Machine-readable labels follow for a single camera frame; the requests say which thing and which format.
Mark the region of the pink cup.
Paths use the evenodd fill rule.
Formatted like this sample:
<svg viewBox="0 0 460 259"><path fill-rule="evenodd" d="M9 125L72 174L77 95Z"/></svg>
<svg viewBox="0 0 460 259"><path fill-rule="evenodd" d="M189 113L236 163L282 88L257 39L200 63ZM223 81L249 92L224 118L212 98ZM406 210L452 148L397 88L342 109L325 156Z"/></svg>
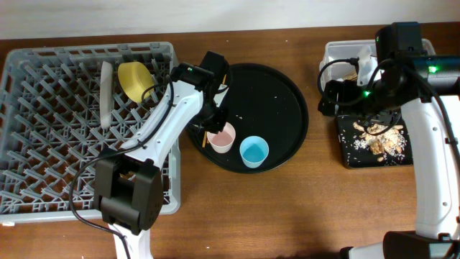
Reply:
<svg viewBox="0 0 460 259"><path fill-rule="evenodd" d="M227 153L230 151L235 139L236 130L233 125L226 123L224 128L218 133L206 133L207 139L211 144L211 147L220 154Z"/></svg>

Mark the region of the yellow bowl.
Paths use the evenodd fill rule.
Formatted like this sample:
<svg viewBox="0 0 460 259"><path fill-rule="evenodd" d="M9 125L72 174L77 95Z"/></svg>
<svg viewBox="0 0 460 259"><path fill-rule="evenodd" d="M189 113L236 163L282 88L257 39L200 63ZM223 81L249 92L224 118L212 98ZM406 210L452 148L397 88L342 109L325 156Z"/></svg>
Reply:
<svg viewBox="0 0 460 259"><path fill-rule="evenodd" d="M147 67L140 62L122 63L118 67L118 79L124 93L135 103L141 103L143 93L155 82Z"/></svg>

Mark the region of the grey plate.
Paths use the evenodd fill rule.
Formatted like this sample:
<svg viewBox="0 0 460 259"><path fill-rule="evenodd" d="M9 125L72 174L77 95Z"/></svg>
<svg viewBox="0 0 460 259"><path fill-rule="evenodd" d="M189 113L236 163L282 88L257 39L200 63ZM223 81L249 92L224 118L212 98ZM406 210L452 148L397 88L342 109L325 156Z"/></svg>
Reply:
<svg viewBox="0 0 460 259"><path fill-rule="evenodd" d="M111 125L111 111L113 108L113 73L114 68L111 63L102 62L100 79L100 120L101 127L108 129Z"/></svg>

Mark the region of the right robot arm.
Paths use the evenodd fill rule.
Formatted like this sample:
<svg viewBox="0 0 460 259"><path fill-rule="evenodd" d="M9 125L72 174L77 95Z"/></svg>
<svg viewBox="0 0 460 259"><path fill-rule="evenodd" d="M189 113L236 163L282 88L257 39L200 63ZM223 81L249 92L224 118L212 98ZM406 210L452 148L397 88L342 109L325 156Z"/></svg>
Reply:
<svg viewBox="0 0 460 259"><path fill-rule="evenodd" d="M375 35L377 62L348 58L355 81L318 83L319 111L372 119L398 113L410 136L417 191L416 227L389 231L373 245L345 247L341 258L459 256L459 58L430 55L417 22Z"/></svg>

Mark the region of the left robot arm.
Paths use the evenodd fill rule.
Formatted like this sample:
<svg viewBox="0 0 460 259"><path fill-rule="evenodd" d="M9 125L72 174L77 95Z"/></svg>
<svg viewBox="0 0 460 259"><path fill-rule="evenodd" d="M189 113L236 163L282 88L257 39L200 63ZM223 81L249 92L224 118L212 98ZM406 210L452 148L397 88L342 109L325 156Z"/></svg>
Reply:
<svg viewBox="0 0 460 259"><path fill-rule="evenodd" d="M153 113L118 151L106 148L95 164L94 206L115 239L118 258L151 258L150 228L164 202L162 167L189 124L220 132L228 110L215 98L229 70L225 57L207 52L200 65L181 63L167 78Z"/></svg>

